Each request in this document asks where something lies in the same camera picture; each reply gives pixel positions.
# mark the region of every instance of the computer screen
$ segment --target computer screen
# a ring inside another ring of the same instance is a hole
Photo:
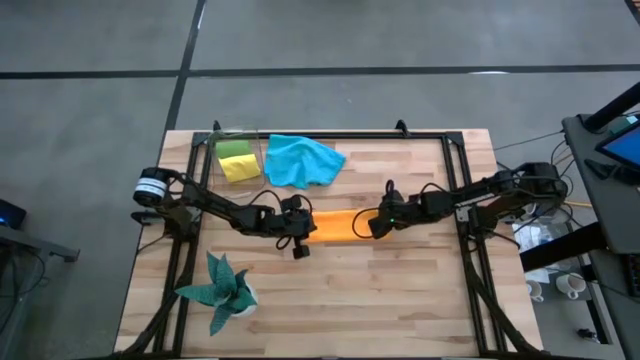
[[[602,152],[621,163],[640,168],[640,121],[600,145]]]

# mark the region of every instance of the white mug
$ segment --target white mug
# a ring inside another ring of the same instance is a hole
[[[587,288],[587,283],[580,274],[571,273],[558,276],[556,278],[556,287],[561,292],[567,294],[569,299],[575,300],[578,295]]]
[[[542,286],[535,280],[527,280],[527,288],[529,289],[529,297],[535,302],[543,302]]]

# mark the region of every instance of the concrete floor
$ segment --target concrete floor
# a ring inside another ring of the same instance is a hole
[[[195,0],[5,0],[0,72],[179,69]],[[193,69],[632,64],[640,28],[623,0],[389,2],[209,0]],[[177,129],[488,128],[500,146],[560,130],[639,78],[633,72],[332,76],[187,81]],[[0,198],[31,234],[82,249],[49,262],[20,359],[112,349],[139,227],[132,189],[160,148],[176,80],[1,80]],[[561,136],[497,152],[548,161]],[[588,201],[579,175],[574,201]],[[580,211],[578,220],[593,214]],[[536,306],[545,348],[620,358],[578,339],[586,307]]]

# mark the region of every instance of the artificial plant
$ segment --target artificial plant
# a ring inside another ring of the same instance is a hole
[[[203,305],[216,307],[209,326],[209,335],[213,336],[224,327],[231,315],[257,303],[244,280],[246,269],[234,275],[226,255],[218,260],[209,252],[207,267],[212,284],[189,285],[177,289],[176,293]]]

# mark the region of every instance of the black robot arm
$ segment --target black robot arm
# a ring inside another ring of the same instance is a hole
[[[169,192],[173,182],[180,182],[183,190],[174,199]],[[309,256],[309,248],[300,242],[316,229],[309,210],[302,208],[301,196],[294,195],[280,201],[280,213],[265,205],[239,205],[213,192],[175,170],[158,167],[142,171],[133,199],[140,205],[153,208],[165,220],[169,232],[188,237],[199,209],[229,222],[238,232],[249,236],[292,238],[296,259]]]
[[[429,186],[439,190],[425,191]],[[373,237],[379,239],[392,229],[430,224],[461,212],[469,222],[470,234],[484,236],[495,229],[498,220],[506,216],[521,217],[526,205],[533,204],[538,213],[547,213],[558,208],[566,196],[566,184],[549,163],[526,163],[513,170],[498,171],[490,178],[455,191],[429,183],[420,193],[410,195],[408,201],[404,201],[389,180],[378,206],[378,216],[369,220],[369,227]],[[468,211],[472,205],[494,198],[489,205],[476,206],[473,213]]]

